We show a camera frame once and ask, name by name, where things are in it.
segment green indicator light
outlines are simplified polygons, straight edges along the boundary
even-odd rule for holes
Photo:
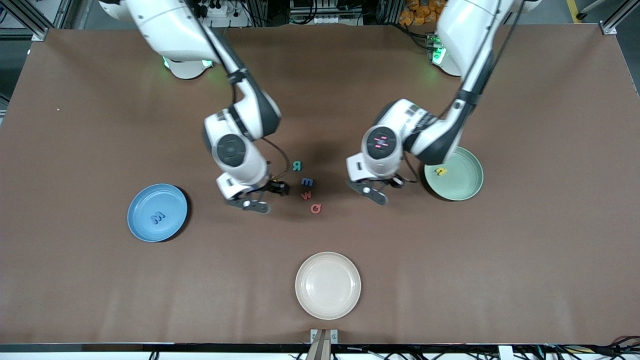
[[[441,47],[433,52],[433,62],[436,64],[442,63],[442,58],[444,58],[444,54],[447,51],[444,47]]]

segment black cable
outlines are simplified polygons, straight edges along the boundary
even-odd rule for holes
[[[562,347],[560,345],[556,345],[556,347],[559,348],[560,350],[565,351],[567,354],[569,354],[569,356],[571,356],[575,360],[582,360],[581,358],[577,357],[573,352],[571,352],[568,348]]]
[[[7,14],[9,14],[8,11],[6,11],[6,9],[0,8],[0,14],[4,13],[4,16],[2,17],[2,20],[0,20],[0,24],[3,23],[3,21],[6,19]]]
[[[640,336],[625,336],[624,338],[615,341],[614,343],[609,344],[609,347],[616,347],[616,346],[620,346],[621,344],[626,343],[629,340],[640,340]]]
[[[521,359],[530,360],[527,354],[524,351],[522,351],[520,347],[513,347],[513,348],[515,348],[516,351],[520,353],[520,355],[524,356],[524,357],[521,357]]]
[[[307,15],[307,18],[303,22],[296,22],[295,20],[291,20],[291,22],[296,25],[306,25],[309,22],[311,22],[314,19],[314,17],[316,17],[317,14],[318,14],[318,2],[317,0],[314,0],[314,2],[310,5],[309,15]]]
[[[484,39],[483,41],[480,43],[480,46],[478,47],[478,52],[476,52],[476,55],[474,56],[473,61],[471,62],[471,64],[475,64],[476,61],[478,60],[478,56],[480,56],[480,49],[482,49],[482,47],[484,46],[484,44],[486,43],[486,41],[489,38],[489,29],[491,29],[493,27],[493,25],[495,24],[495,21],[498,18],[498,11],[500,9],[500,5],[502,4],[502,0],[498,0],[498,5],[495,7],[496,11],[495,11],[495,15],[493,16],[493,20],[491,21],[491,24],[489,25],[486,34],[484,35]],[[515,28],[516,24],[518,23],[518,19],[520,18],[520,13],[522,13],[522,6],[524,5],[524,1],[520,4],[520,9],[518,11],[518,17],[515,19],[514,23],[513,23],[513,27],[511,28],[511,30],[509,31],[510,33],[513,32],[513,29]],[[500,50],[500,52],[502,52],[502,50],[504,50],[504,47],[506,46],[507,42],[509,41],[509,35],[507,36],[507,38],[504,40],[504,42],[502,43],[502,49]],[[491,76],[491,73],[493,72],[493,69],[495,68],[495,63],[493,64],[493,67],[491,69],[491,71],[489,72],[489,76]],[[469,74],[471,73],[471,69],[472,67],[469,67],[469,69],[467,70],[467,73],[465,74],[465,77],[463,79],[467,79]],[[465,86],[465,82],[464,80],[462,81],[462,83],[460,84],[460,86],[458,87],[456,94],[460,93],[460,90],[462,90],[463,86]],[[449,103],[449,105],[447,105],[444,110],[442,110],[442,112],[438,115],[438,119],[442,119],[442,117],[447,113],[447,111],[449,111],[449,109],[451,108],[451,106],[453,105],[453,103],[456,101],[456,96],[453,97],[453,99],[451,99],[451,102]]]
[[[263,18],[261,18],[261,17],[256,17],[256,16],[254,16],[254,14],[252,14],[252,13],[249,11],[249,9],[247,9],[247,8],[246,8],[246,6],[244,5],[244,2],[240,1],[240,5],[242,5],[242,8],[243,8],[244,13],[246,14],[246,16],[247,16],[247,17],[251,17],[251,20],[253,21],[253,27],[254,27],[254,28],[257,28],[256,23],[258,23],[258,21],[257,21],[256,19],[264,21],[264,23],[265,23],[265,24],[267,23],[267,20],[266,20],[266,19],[263,19]]]
[[[204,29],[204,25],[202,25],[200,21],[198,21],[198,18],[196,18],[196,23],[198,24],[200,31],[202,31],[202,34],[204,35],[204,38],[206,39],[207,43],[209,44],[213,52],[216,54],[216,56],[220,60],[220,64],[222,65],[222,68],[225,69],[227,76],[229,76],[230,75],[229,69],[225,65],[225,61],[223,60],[222,56],[220,56],[220,52],[218,51],[216,46],[213,44],[213,40],[211,40],[211,36],[209,36],[209,33]],[[231,105],[233,105],[236,103],[236,100],[237,100],[236,86],[232,83],[229,83],[229,85],[231,86]]]
[[[262,138],[266,143],[268,143],[269,145],[273,146],[274,149],[276,149],[280,155],[282,155],[282,157],[284,158],[284,162],[285,162],[285,169],[283,172],[279,173],[277,176],[271,176],[272,180],[279,180],[281,177],[283,177],[284,175],[286,175],[286,173],[289,172],[289,168],[291,167],[291,162],[289,161],[289,157],[287,156],[287,153],[284,152],[284,150],[282,150],[279,146],[277,146],[276,144],[274,144],[273,142],[271,142],[271,140],[267,139],[267,138]]]
[[[404,360],[409,360],[406,358],[406,356],[400,354],[399,352],[392,352],[391,354],[385,356],[385,360],[389,360],[390,357],[392,357],[393,355],[399,355],[400,357],[402,357]]]
[[[552,347],[552,350],[556,353],[557,360],[564,360],[564,356],[562,356],[557,347]]]
[[[513,13],[509,13],[509,15],[507,15],[506,19],[504,19],[504,21],[502,22],[502,25],[506,25],[507,21],[509,21],[509,19],[511,18],[512,15],[513,15]]]
[[[511,25],[511,29],[509,29],[509,33],[507,34],[507,37],[502,42],[502,46],[500,47],[500,51],[498,51],[498,56],[495,57],[495,61],[493,62],[493,66],[491,67],[490,74],[495,69],[495,66],[498,65],[498,61],[500,61],[500,57],[502,56],[502,53],[504,52],[504,49],[507,47],[507,43],[509,42],[509,39],[511,38],[511,35],[513,34],[513,30],[516,29],[516,25],[518,24],[518,20],[520,20],[520,15],[522,15],[522,8],[523,7],[524,7],[524,1],[522,1],[520,3],[520,8],[518,9],[518,13],[516,13],[516,17],[513,20],[513,25]]]
[[[429,38],[427,35],[423,35],[423,34],[418,34],[418,33],[414,33],[412,31],[410,31],[408,28],[403,28],[402,26],[396,24],[395,22],[386,22],[383,25],[391,25],[394,28],[402,31],[403,33],[409,35],[409,37],[411,38],[411,40],[413,41],[413,43],[415,45],[417,45],[418,47],[420,47],[421,49],[425,49],[425,50],[436,50],[439,49],[438,47],[435,46],[426,46],[426,45],[422,45],[418,40],[416,40],[415,38],[420,38],[420,39],[427,39]]]
[[[409,168],[409,170],[411,170],[411,173],[413,174],[413,178],[415,180],[407,180],[405,179],[405,181],[407,183],[411,183],[411,184],[417,184],[418,183],[418,173],[415,171],[415,169],[413,168],[413,166],[411,165],[411,163],[409,162],[409,159],[407,158],[406,152],[403,153],[402,157],[404,158],[404,162],[406,163],[406,166]]]
[[[149,360],[158,360],[160,359],[160,351],[151,351],[149,355]]]

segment red letter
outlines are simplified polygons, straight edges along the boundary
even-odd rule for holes
[[[322,211],[322,204],[311,205],[311,214],[320,214],[320,211]]]

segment green plate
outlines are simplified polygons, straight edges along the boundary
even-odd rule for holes
[[[447,200],[462,201],[480,191],[484,173],[480,161],[469,150],[457,147],[447,163],[425,165],[424,178],[439,196]]]

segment floor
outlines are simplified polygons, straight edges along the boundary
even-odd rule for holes
[[[76,19],[76,27],[81,29],[134,29],[133,24],[119,22],[107,15],[98,4],[97,0],[91,2],[85,8],[87,12],[80,11]],[[573,16],[570,8],[573,4],[577,10],[583,9],[591,0],[543,0],[541,4],[530,13],[523,14],[521,24],[570,24]],[[606,0],[603,4],[590,11],[583,22],[598,22],[605,20],[623,0]],[[35,2],[41,6],[48,17],[51,17],[51,9],[55,9],[60,0],[39,0]],[[4,26],[15,27],[13,19],[8,18]],[[640,83],[640,10],[632,12],[621,25],[617,27],[618,42],[627,61],[627,66],[634,83]],[[18,80],[22,66],[27,57],[30,42],[25,41],[0,41],[0,93],[11,96]]]

